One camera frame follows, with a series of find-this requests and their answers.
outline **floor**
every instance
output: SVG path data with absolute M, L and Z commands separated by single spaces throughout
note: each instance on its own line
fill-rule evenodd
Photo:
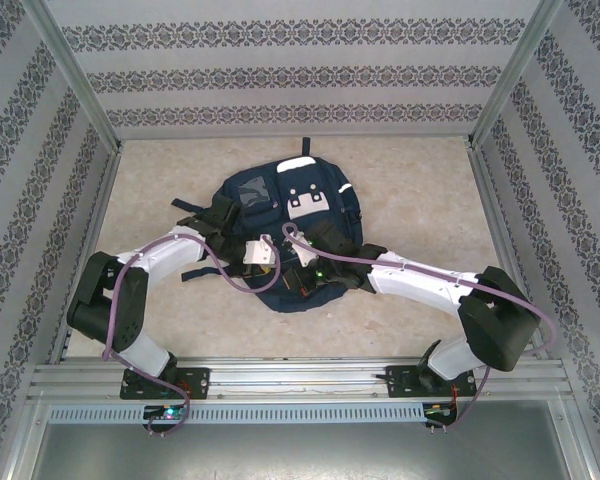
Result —
M 300 138 L 129 141 L 124 146 L 98 249 L 142 246 L 186 216 L 174 197 L 208 205 L 229 175 L 300 154 Z M 317 137 L 311 153 L 338 164 L 363 212 L 365 241 L 412 260 L 460 271 L 497 265 L 461 138 Z M 217 276 L 149 293 L 145 329 L 182 356 L 420 356 L 461 331 L 457 320 L 388 295 L 350 291 L 305 313 L 279 314 Z M 102 346 L 74 332 L 68 355 Z

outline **white label patch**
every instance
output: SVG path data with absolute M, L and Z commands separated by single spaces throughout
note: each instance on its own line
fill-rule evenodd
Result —
M 329 210 L 329 202 L 322 192 L 303 193 L 302 195 L 298 195 L 298 200 L 287 202 L 287 211 L 291 220 L 324 210 Z

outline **wall panel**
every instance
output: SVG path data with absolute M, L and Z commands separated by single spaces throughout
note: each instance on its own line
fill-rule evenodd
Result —
M 110 159 L 22 5 L 0 0 L 0 465 Z
M 130 139 L 468 134 L 537 3 L 49 5 Z
M 600 2 L 561 7 L 481 148 L 600 463 Z

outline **backpack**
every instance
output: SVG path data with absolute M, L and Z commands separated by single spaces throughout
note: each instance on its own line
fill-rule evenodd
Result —
M 302 312 L 341 297 L 347 288 L 337 284 L 322 285 L 309 296 L 289 290 L 283 274 L 299 266 L 297 255 L 283 246 L 282 225 L 294 222 L 306 232 L 321 221 L 331 222 L 357 247 L 362 246 L 360 204 L 356 193 L 337 165 L 309 155 L 309 139 L 303 139 L 299 157 L 270 162 L 249 168 L 227 178 L 214 195 L 223 195 L 241 206 L 231 233 L 259 238 L 271 236 L 280 252 L 282 272 L 278 281 L 267 291 L 257 294 L 260 300 L 277 312 Z M 176 199 L 180 208 L 195 211 L 199 207 Z M 215 268 L 203 268 L 183 274 L 183 281 L 207 273 L 219 273 Z M 250 288 L 266 285 L 273 272 L 245 277 Z

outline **backpack strap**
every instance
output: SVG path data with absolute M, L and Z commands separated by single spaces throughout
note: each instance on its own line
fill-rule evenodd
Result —
M 216 267 L 203 267 L 195 270 L 189 270 L 180 275 L 183 282 L 193 280 L 194 278 L 204 277 L 205 275 L 220 275 L 220 270 Z
M 302 156 L 308 157 L 310 156 L 309 152 L 311 151 L 311 138 L 302 137 Z
M 203 207 L 200 207 L 198 205 L 193 205 L 189 202 L 185 202 L 184 200 L 181 200 L 179 198 L 174 198 L 173 201 L 171 202 L 171 205 L 173 205 L 174 207 L 177 207 L 181 210 L 184 210 L 185 212 L 189 212 L 189 213 L 200 213 L 202 210 L 204 210 Z

